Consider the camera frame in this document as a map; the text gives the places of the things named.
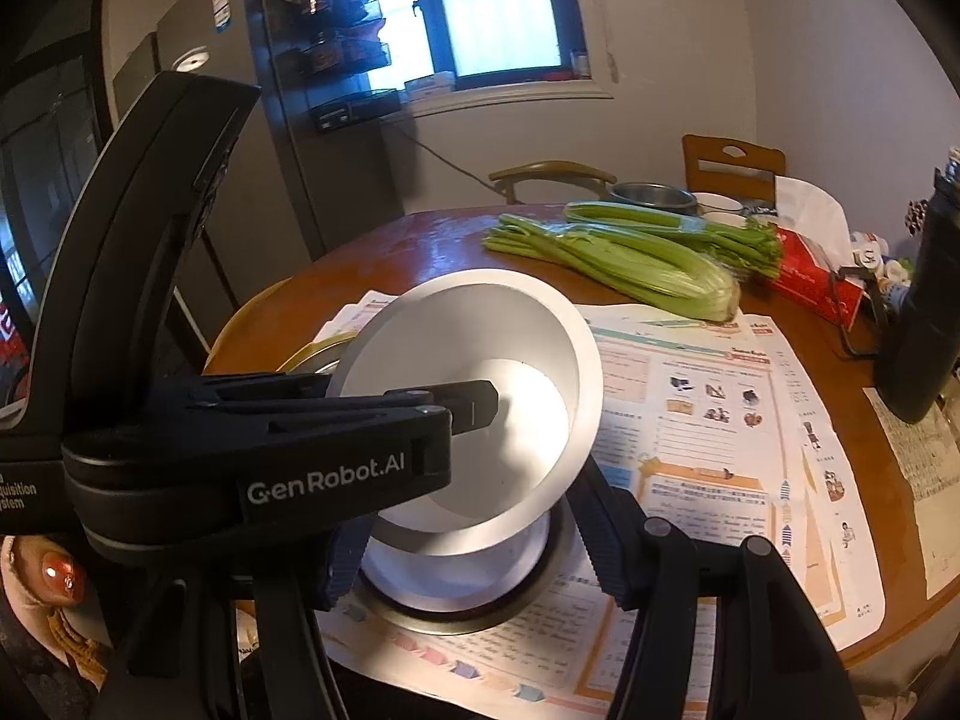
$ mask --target white tissue paper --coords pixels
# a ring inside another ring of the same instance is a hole
[[[850,228],[843,206],[820,187],[776,177],[776,224],[818,244],[836,271],[853,265]]]

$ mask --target white box on windowsill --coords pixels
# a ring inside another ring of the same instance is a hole
[[[407,81],[404,87],[407,98],[411,101],[423,100],[434,95],[445,95],[456,89],[457,79],[450,71],[435,73],[433,76],[424,76],[422,79]]]

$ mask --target black water bottle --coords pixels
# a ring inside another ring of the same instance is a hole
[[[929,411],[960,354],[960,148],[933,185],[917,271],[874,366],[883,402],[910,423]]]

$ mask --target window sill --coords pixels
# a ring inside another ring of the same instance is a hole
[[[450,92],[424,100],[414,100],[403,110],[385,116],[388,122],[402,119],[419,119],[464,108],[482,108],[504,103],[531,103],[533,100],[612,100],[613,95],[604,91],[591,79],[573,81],[531,81],[504,86],[487,86],[482,89],[467,89]]]

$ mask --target celery bunch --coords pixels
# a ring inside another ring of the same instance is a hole
[[[728,271],[690,248],[634,229],[503,214],[483,245],[570,266],[634,300],[690,319],[726,322],[740,303],[740,288]]]
[[[740,229],[654,208],[603,201],[571,202],[565,215],[570,221],[608,224],[666,238],[724,265],[768,278],[779,275],[779,264],[784,259],[784,246],[776,237],[776,229],[752,219],[747,220],[745,229]]]

